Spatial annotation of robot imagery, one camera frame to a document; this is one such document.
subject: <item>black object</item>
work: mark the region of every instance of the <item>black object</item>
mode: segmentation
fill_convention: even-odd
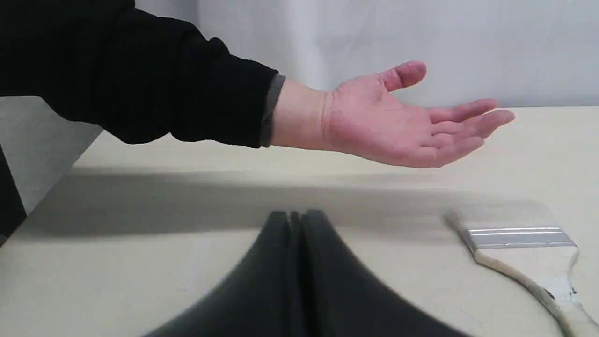
[[[270,215],[205,299],[148,337],[466,337],[382,284],[321,211]]]
[[[0,146],[0,235],[10,236],[26,217],[27,213]]]

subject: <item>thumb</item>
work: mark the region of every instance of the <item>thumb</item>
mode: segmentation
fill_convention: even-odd
[[[421,61],[408,61],[377,74],[389,92],[413,86],[422,81],[425,75],[426,65]]]

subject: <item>open palm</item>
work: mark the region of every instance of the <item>open palm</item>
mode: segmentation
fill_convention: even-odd
[[[403,104],[390,92],[420,82],[426,66],[406,62],[378,74],[350,79],[331,91],[322,132],[331,150],[385,164],[441,167],[478,149],[498,127],[514,120],[507,110],[489,112],[485,99],[451,109]]]

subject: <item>black sweater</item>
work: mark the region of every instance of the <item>black sweater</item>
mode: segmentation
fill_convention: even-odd
[[[134,0],[2,0],[0,96],[39,96],[127,143],[258,147],[277,71]]]

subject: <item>wrist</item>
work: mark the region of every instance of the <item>wrist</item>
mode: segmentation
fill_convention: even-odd
[[[323,112],[328,92],[286,79],[273,111],[271,144],[301,149],[324,149]]]

